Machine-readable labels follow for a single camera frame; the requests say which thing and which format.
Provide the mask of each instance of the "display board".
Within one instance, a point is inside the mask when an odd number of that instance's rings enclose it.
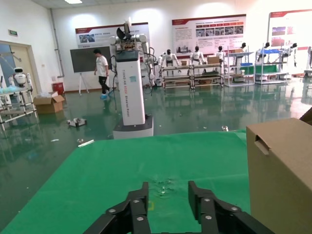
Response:
[[[109,62],[111,57],[110,47],[98,47]],[[93,53],[94,48],[76,49],[71,50],[70,54],[72,56],[72,63],[75,73],[80,72],[92,72],[96,68],[96,57]]]
[[[204,55],[214,54],[221,45],[235,49],[244,42],[246,15],[172,20],[174,52],[185,58],[199,46]]]
[[[306,69],[308,53],[307,49],[312,46],[312,31],[309,30],[312,18],[312,9],[271,12],[269,20],[268,42],[273,49],[290,47],[297,43],[296,53],[297,67],[289,64],[290,72],[303,73]]]
[[[77,28],[76,39],[78,48],[89,48],[89,47],[102,47],[110,46],[109,38],[116,36],[118,28],[124,31],[123,24],[119,25],[107,25],[90,28]],[[144,34],[149,42],[150,35],[148,29],[148,23],[133,23],[130,27],[131,34]]]

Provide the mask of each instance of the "wall poster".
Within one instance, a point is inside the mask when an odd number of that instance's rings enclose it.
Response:
[[[288,48],[297,43],[297,67],[288,64],[290,72],[300,74],[306,69],[308,47],[312,46],[311,22],[312,9],[271,12],[269,20],[268,42],[273,49]]]
[[[236,49],[244,42],[246,15],[219,16],[194,19],[172,20],[174,52],[178,58],[186,58],[195,46],[203,54],[217,52],[218,47],[224,50]]]
[[[76,38],[78,48],[89,48],[89,47],[105,47],[110,46],[109,38],[116,36],[116,30],[118,28],[123,29],[123,24],[120,25],[107,25],[90,28],[77,28]],[[130,27],[131,34],[145,34],[147,41],[149,42],[149,29],[148,23],[133,23]]]

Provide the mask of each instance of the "epoxy floor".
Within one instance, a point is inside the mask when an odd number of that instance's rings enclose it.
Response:
[[[6,126],[7,138],[0,131],[0,231],[78,147],[78,139],[112,139],[122,116],[119,93],[116,102],[101,101],[99,95],[66,94],[63,112],[40,115],[39,124],[34,116],[18,119]],[[312,106],[312,89],[296,79],[287,86],[217,86],[194,93],[158,89],[153,96],[144,94],[144,99],[146,113],[154,116],[154,134],[164,135],[222,131],[222,125],[237,130],[252,123],[299,118]],[[68,127],[66,120],[75,117],[87,119],[88,125]]]

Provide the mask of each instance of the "door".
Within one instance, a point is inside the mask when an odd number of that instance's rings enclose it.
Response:
[[[28,50],[27,47],[22,47],[22,46],[12,46],[11,45],[11,51],[14,52],[14,55],[21,59],[21,62],[14,58],[14,62],[16,67],[21,67],[24,70],[24,73],[29,73],[31,77],[31,82],[33,84],[33,97],[35,97],[38,94],[35,78],[34,78],[34,73],[33,69],[31,67],[29,55],[28,55]]]
[[[0,58],[0,65],[3,72],[4,82],[6,87],[10,86],[9,77],[14,74],[15,63],[13,56],[9,55],[11,53],[11,48],[9,45],[0,44],[0,54],[7,54]]]

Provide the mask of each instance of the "white t-shirt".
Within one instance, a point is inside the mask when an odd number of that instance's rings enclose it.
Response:
[[[101,56],[97,58],[97,74],[99,77],[106,77],[106,68],[108,66],[108,62],[106,57]]]

